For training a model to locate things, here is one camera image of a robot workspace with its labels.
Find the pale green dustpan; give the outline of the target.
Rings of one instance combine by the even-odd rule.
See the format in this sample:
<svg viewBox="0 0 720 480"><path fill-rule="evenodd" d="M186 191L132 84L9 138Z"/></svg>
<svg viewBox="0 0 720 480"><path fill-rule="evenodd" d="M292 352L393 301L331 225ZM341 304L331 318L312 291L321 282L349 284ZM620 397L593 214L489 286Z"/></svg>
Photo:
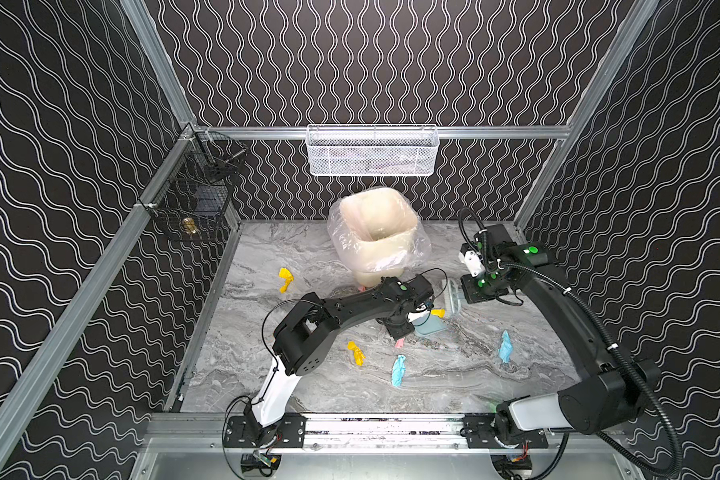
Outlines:
<svg viewBox="0 0 720 480"><path fill-rule="evenodd" d="M438 316L426 315L413 322L414 333L419 337L428 337L440 333L448 328L448 325Z"/></svg>

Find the pale green hand brush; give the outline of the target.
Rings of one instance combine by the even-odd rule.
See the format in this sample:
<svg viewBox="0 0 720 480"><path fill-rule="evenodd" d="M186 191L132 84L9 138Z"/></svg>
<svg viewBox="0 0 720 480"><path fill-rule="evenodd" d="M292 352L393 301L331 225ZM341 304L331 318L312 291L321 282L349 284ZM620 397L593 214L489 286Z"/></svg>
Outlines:
<svg viewBox="0 0 720 480"><path fill-rule="evenodd" d="M445 318L452 319L461 313L465 298L457 281L449 279L444 283L444 286L442 298L444 300Z"/></svg>

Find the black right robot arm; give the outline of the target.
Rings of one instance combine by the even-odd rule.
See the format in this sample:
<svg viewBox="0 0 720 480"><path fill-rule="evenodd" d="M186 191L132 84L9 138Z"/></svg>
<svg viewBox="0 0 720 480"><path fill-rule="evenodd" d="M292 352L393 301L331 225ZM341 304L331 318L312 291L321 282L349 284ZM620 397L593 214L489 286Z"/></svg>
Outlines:
<svg viewBox="0 0 720 480"><path fill-rule="evenodd" d="M501 403L495 417L501 441L516 443L542 429L595 434L656 407L656 364L620 351L545 248L505 242L496 259L486 261L464 244L459 259L468 270L461 278L468 303L500 301L522 291L553 328L580 377L579 383L556 393Z"/></svg>

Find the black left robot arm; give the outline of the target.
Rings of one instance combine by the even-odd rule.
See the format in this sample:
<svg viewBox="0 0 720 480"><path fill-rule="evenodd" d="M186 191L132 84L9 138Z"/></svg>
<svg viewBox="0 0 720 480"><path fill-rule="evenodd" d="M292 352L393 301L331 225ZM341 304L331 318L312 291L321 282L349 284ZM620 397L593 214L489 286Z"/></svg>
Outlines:
<svg viewBox="0 0 720 480"><path fill-rule="evenodd" d="M384 277L378 285L342 298L304 295L274 329L273 341L265 343L272 366L245 415L260 428L276 425L300 378L322 365L340 333L376 321L397 341L414 332L411 320L428 311L434 297L422 275L408 281Z"/></svg>

